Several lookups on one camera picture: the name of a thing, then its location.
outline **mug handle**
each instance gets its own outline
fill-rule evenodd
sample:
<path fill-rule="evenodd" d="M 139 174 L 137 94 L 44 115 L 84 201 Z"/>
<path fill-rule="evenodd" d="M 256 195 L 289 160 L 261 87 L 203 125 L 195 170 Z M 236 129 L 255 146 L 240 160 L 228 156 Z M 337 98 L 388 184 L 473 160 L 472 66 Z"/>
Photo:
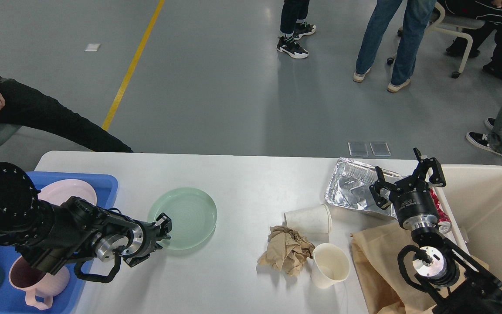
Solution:
<path fill-rule="evenodd" d="M 54 296 L 47 296 L 43 302 L 36 300 L 36 289 L 26 291 L 24 301 L 27 305 L 34 306 L 38 310 L 47 310 L 54 304 Z"/>

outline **green glass plate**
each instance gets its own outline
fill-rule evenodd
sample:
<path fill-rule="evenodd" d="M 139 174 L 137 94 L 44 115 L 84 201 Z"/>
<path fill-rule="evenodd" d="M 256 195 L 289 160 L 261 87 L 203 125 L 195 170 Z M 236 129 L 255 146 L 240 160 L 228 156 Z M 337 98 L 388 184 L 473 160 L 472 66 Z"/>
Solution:
<path fill-rule="evenodd" d="M 164 248 L 186 250 L 199 245 L 214 231 L 217 209 L 213 199 L 195 188 L 168 191 L 155 201 L 148 221 L 156 221 L 160 213 L 172 219 L 172 237 L 159 242 Z"/>

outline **white paper cup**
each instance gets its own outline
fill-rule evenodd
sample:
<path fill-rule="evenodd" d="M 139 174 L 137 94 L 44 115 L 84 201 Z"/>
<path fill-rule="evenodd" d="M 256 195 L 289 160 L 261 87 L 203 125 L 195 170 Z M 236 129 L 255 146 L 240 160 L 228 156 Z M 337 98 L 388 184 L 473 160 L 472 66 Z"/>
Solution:
<path fill-rule="evenodd" d="M 336 245 L 323 243 L 313 250 L 313 271 L 311 280 L 315 286 L 326 289 L 348 278 L 350 260 Z"/>
<path fill-rule="evenodd" d="M 325 204 L 284 213 L 285 225 L 299 232 L 328 234 L 332 229 L 332 218 Z"/>

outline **pink mug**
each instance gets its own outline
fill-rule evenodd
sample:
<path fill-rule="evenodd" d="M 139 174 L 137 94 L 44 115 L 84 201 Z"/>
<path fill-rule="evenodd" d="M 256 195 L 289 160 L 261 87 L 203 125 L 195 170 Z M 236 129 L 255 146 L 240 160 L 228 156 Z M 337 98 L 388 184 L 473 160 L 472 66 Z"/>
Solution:
<path fill-rule="evenodd" d="M 30 267 L 21 256 L 10 267 L 9 282 L 14 288 L 26 292 L 26 304 L 38 310 L 47 310 L 54 304 L 54 296 L 61 294 L 67 286 L 69 270 L 63 267 L 53 276 Z M 44 298 L 44 301 L 37 301 L 36 296 Z"/>

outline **crumpled brown paper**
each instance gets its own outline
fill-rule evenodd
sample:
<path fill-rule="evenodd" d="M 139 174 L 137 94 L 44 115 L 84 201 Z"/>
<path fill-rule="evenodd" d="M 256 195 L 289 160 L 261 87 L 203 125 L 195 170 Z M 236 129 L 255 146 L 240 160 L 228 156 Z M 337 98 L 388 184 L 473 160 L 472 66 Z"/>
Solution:
<path fill-rule="evenodd" d="M 398 269 L 398 253 L 408 244 L 416 245 L 412 241 L 410 231 L 400 228 L 398 223 L 394 222 L 356 232 L 352 237 L 354 266 L 369 314 L 433 313 L 433 299 L 429 294 L 406 284 Z M 476 260 L 488 267 L 486 263 Z M 451 290 L 456 289 L 463 281 L 464 275 L 461 272 L 458 282 Z M 446 290 L 441 289 L 441 294 L 446 297 Z"/>
<path fill-rule="evenodd" d="M 268 239 L 267 251 L 257 261 L 259 265 L 270 265 L 275 270 L 284 270 L 290 276 L 297 276 L 307 258 L 313 258 L 315 245 L 293 229 L 271 227 Z"/>

